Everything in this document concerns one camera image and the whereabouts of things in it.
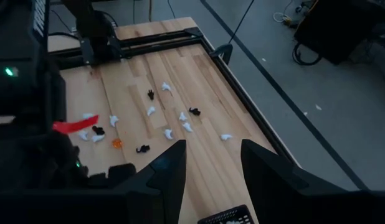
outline green light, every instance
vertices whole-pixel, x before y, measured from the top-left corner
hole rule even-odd
[[[9,75],[9,76],[14,75],[10,68],[6,68],[5,71],[6,71],[7,75]]]

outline gray floor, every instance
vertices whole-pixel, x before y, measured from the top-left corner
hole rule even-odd
[[[148,0],[136,2],[136,23],[148,22]],[[166,0],[153,0],[153,19],[173,18]],[[235,29],[250,0],[207,0],[231,29]],[[312,67],[292,61],[293,31],[273,21],[289,0],[256,0],[237,36],[276,79],[309,120],[370,189],[385,189],[385,83],[374,65],[322,60]],[[293,15],[296,0],[287,10]],[[214,47],[230,36],[199,0],[171,0],[176,17],[191,16]],[[132,0],[95,3],[120,26],[132,24]],[[52,6],[68,26],[74,18],[63,6]],[[66,31],[54,14],[50,30]],[[230,68],[282,138],[300,165],[345,189],[356,187],[321,147],[263,75],[234,44]]]

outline wooden table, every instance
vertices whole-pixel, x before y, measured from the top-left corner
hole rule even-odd
[[[117,35],[129,39],[196,26],[191,18],[182,18],[119,27]],[[78,47],[78,42],[66,37],[49,39],[51,51],[71,47]],[[186,187],[179,222],[196,223],[246,204],[258,223],[242,173],[240,144],[243,138],[251,139],[274,150],[201,45],[139,55],[93,70],[63,70],[61,74],[67,82],[68,121],[80,120],[84,113],[99,114],[98,125],[106,132],[98,143],[70,135],[80,147],[80,159],[90,174],[126,162],[141,170],[178,139],[186,139]],[[163,82],[172,91],[163,91]],[[147,96],[150,89],[155,92],[154,101]],[[148,117],[150,106],[155,106],[156,112]],[[190,107],[199,108],[200,117],[188,113]],[[188,117],[193,133],[181,126],[180,112]],[[120,119],[116,128],[110,127],[111,114]],[[173,130],[172,141],[163,134],[168,128]],[[220,134],[233,138],[221,141]],[[115,138],[123,141],[121,150],[112,147]],[[144,144],[151,150],[137,154],[136,148]]]

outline white plastic piece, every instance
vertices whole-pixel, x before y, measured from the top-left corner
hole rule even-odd
[[[169,90],[169,91],[171,91],[170,86],[168,84],[166,84],[166,82],[163,82],[162,90]]]
[[[186,117],[186,115],[184,115],[183,112],[180,113],[179,120],[180,120],[180,121],[187,121],[187,117]]]
[[[98,142],[98,141],[101,141],[102,139],[104,139],[104,137],[105,137],[105,134],[100,135],[100,136],[93,136],[92,137],[92,141],[93,142]]]
[[[152,106],[152,107],[148,108],[147,115],[150,116],[154,112],[155,112],[155,107]]]
[[[221,138],[223,141],[226,141],[226,140],[232,138],[232,135],[231,135],[231,134],[222,134],[222,135],[220,136],[220,138]]]
[[[81,130],[78,132],[78,135],[81,139],[83,139],[84,141],[88,141],[88,138],[87,138],[87,131],[85,130]]]
[[[173,137],[172,137],[172,130],[171,129],[166,129],[164,133],[165,133],[165,136],[166,136],[167,139],[169,139],[169,140],[173,139]]]
[[[110,122],[111,122],[111,126],[115,127],[115,123],[119,121],[118,117],[115,116],[115,115],[110,115]]]
[[[89,118],[91,118],[92,116],[94,116],[94,114],[91,114],[91,113],[85,113],[85,114],[83,114],[83,119],[89,119]]]
[[[192,131],[193,131],[193,130],[191,129],[190,124],[189,124],[188,122],[185,122],[185,123],[183,124],[183,127],[184,127],[185,130],[188,131],[188,132],[192,132]]]

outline red tape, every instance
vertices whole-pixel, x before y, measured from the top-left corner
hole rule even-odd
[[[66,123],[66,122],[56,121],[53,123],[52,128],[53,130],[56,130],[62,134],[69,134],[69,133],[74,133],[76,131],[80,131],[91,125],[97,124],[97,122],[98,122],[98,115],[92,116],[89,119],[84,119],[75,123]]]

